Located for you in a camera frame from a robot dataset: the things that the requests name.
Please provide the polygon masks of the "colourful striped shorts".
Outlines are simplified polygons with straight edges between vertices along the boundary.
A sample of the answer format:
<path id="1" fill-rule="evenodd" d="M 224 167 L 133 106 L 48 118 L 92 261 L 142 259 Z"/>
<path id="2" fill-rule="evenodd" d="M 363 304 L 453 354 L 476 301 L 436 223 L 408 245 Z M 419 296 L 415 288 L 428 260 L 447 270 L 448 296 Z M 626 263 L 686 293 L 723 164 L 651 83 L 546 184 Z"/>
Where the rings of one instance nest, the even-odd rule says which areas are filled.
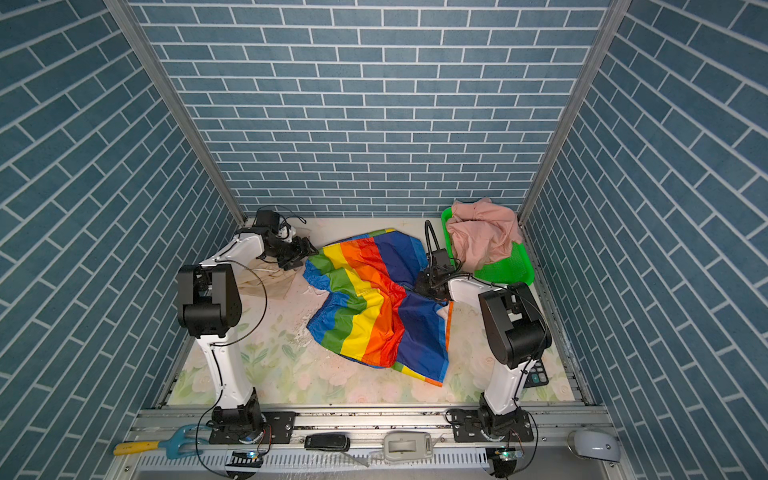
<path id="1" fill-rule="evenodd" d="M 350 361 L 442 385 L 453 304 L 416 292 L 427 266 L 421 241 L 395 229 L 320 248 L 303 277 L 328 296 L 308 321 L 309 333 Z"/>

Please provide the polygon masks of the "beige drawstring shorts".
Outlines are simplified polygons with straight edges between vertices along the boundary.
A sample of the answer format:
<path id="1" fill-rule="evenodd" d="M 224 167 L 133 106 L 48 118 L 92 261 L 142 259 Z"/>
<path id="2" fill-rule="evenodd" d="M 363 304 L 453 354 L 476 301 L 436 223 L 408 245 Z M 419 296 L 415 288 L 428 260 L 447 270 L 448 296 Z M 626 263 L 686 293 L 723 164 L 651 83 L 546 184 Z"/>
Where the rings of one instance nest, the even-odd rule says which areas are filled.
<path id="1" fill-rule="evenodd" d="M 242 295 L 264 297 L 267 294 L 270 300 L 283 300 L 303 270 L 303 267 L 283 270 L 277 264 L 254 259 L 235 278 Z"/>

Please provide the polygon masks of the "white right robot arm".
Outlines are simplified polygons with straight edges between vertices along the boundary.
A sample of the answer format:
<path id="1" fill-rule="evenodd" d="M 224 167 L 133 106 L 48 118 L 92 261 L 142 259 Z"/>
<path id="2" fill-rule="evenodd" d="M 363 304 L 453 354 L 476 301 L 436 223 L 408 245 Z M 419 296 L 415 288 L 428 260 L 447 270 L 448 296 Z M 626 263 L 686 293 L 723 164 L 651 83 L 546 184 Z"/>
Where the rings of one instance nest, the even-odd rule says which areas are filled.
<path id="1" fill-rule="evenodd" d="M 463 273 L 444 249 L 427 254 L 415 289 L 438 301 L 464 303 L 481 313 L 490 351 L 496 360 L 480 399 L 484 434 L 500 437 L 526 422 L 519 402 L 532 367 L 552 344 L 552 337 L 529 286 L 506 286 Z"/>

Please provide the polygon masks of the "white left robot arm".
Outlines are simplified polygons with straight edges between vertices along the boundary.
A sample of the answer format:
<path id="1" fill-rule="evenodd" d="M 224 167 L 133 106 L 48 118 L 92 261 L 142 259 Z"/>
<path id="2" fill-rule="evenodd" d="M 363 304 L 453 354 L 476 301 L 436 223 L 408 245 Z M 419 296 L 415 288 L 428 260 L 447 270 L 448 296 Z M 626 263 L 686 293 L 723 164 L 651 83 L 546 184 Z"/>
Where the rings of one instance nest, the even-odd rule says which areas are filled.
<path id="1" fill-rule="evenodd" d="M 293 270 L 317 253 L 294 228 L 244 228 L 208 259 L 182 266 L 177 273 L 178 322 L 201 348 L 217 390 L 211 425 L 234 442 L 253 443 L 266 420 L 255 388 L 246 377 L 236 334 L 243 307 L 236 276 L 253 274 L 249 263 L 268 257 L 283 270 Z"/>

